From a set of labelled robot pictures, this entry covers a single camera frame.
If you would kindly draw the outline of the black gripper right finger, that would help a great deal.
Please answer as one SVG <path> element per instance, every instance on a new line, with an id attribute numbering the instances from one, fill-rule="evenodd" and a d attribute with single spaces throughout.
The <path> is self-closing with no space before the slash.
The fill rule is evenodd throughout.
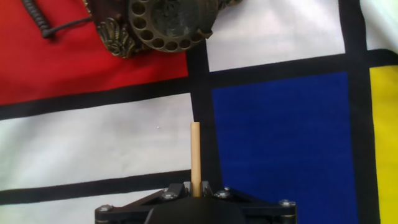
<path id="1" fill-rule="evenodd" d="M 267 202 L 229 187 L 212 191 L 208 181 L 203 181 L 201 187 L 204 197 L 238 205 L 248 223 L 297 224 L 297 204 L 294 201 Z"/>

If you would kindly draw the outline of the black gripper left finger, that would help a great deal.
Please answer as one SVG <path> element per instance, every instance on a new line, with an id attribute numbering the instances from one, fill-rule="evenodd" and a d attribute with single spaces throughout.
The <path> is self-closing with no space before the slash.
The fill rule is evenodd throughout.
<path id="1" fill-rule="evenodd" d="M 191 197 L 191 182 L 170 184 L 149 196 L 122 207 L 102 205 L 95 209 L 96 224 L 144 224 L 150 211 L 158 205 Z"/>

